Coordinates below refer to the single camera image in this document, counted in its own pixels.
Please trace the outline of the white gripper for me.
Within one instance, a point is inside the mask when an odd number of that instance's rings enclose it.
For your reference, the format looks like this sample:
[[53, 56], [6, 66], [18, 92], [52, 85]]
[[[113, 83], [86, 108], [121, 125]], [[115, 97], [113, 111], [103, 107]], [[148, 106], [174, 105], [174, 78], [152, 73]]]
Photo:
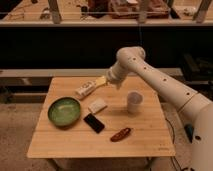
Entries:
[[101, 76], [98, 77], [95, 80], [96, 86], [100, 87], [100, 86], [105, 86], [108, 83], [113, 84], [116, 89], [120, 89], [121, 85], [122, 85], [122, 77], [120, 76], [120, 73], [117, 69], [115, 69], [114, 67], [111, 67], [107, 72], [106, 72], [106, 77], [105, 76]]

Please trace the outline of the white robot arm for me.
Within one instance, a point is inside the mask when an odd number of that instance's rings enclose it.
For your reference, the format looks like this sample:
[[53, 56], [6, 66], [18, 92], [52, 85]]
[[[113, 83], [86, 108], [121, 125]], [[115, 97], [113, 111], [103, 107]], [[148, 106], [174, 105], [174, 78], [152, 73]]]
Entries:
[[130, 72], [142, 78], [194, 126], [189, 171], [213, 171], [213, 101], [145, 62], [140, 46], [117, 51], [116, 62], [106, 71], [107, 83], [121, 86]]

